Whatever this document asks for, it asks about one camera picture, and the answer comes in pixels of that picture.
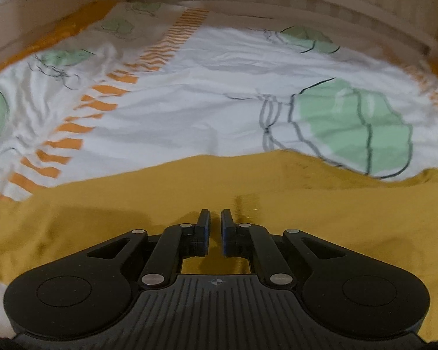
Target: circular cap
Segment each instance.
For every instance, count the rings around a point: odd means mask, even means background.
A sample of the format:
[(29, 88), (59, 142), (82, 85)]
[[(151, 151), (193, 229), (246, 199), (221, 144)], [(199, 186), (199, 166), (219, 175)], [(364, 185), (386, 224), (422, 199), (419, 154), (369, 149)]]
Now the circular cap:
[(76, 276), (57, 276), (46, 280), (37, 289), (37, 297), (46, 305), (63, 308), (86, 300), (91, 284)]
[(396, 298), (396, 287), (379, 276), (365, 275), (349, 279), (342, 287), (345, 296), (356, 304), (381, 307)]
[(287, 284), (292, 283), (293, 278), (286, 273), (275, 273), (270, 277), (271, 283), (274, 283), (278, 286), (285, 286)]
[(141, 281), (147, 286), (156, 286), (164, 282), (164, 277), (158, 273), (148, 273), (141, 278)]

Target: yellow fabric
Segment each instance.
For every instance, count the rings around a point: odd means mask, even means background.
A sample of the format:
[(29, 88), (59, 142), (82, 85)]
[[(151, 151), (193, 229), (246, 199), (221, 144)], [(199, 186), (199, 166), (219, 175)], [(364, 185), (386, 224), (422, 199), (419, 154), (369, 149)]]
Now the yellow fabric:
[(99, 21), (117, 4), (116, 1), (96, 1), (84, 5), (78, 11), (69, 16), (62, 18), (57, 22), (55, 29), (36, 41), (34, 44), (25, 48), (20, 53), (11, 57), (7, 61), (0, 63), (0, 71), (8, 67), (10, 64), (18, 62), (26, 58), (28, 55), (37, 51), (45, 50), (53, 45), (56, 45), (62, 39), (77, 35), (80, 31), (87, 28), (93, 22)]
[(219, 214), (281, 234), (299, 228), (405, 268), (432, 296), (421, 335), (438, 339), (438, 170), (385, 183), (276, 151), (242, 157), (198, 156), (133, 173), (42, 189), (23, 202), (0, 202), (0, 280), (136, 228), (158, 234), (211, 210), (210, 254), (184, 272), (246, 272), (218, 246)]

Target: orange fabric edge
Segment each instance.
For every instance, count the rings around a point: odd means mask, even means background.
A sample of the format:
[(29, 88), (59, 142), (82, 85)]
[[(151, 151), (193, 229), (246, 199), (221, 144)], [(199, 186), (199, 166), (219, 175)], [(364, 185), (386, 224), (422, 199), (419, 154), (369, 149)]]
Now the orange fabric edge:
[(9, 65), (26, 58), (37, 51), (45, 50), (60, 42), (62, 39), (77, 35), (92, 23), (102, 20), (117, 4), (115, 0), (95, 1), (82, 6), (78, 11), (60, 19), (55, 29), (15, 56), (0, 63), (0, 71)]

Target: round metal joint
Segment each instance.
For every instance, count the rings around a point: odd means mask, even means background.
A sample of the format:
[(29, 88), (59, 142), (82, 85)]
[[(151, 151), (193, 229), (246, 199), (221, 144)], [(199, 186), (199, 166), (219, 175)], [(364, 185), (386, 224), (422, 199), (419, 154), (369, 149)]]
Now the round metal joint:
[(157, 286), (164, 282), (164, 277), (158, 273), (148, 273), (141, 278), (141, 281), (147, 286)]
[(277, 286), (286, 286), (287, 284), (292, 283), (293, 278), (286, 273), (275, 273), (270, 277), (271, 283), (276, 284)]

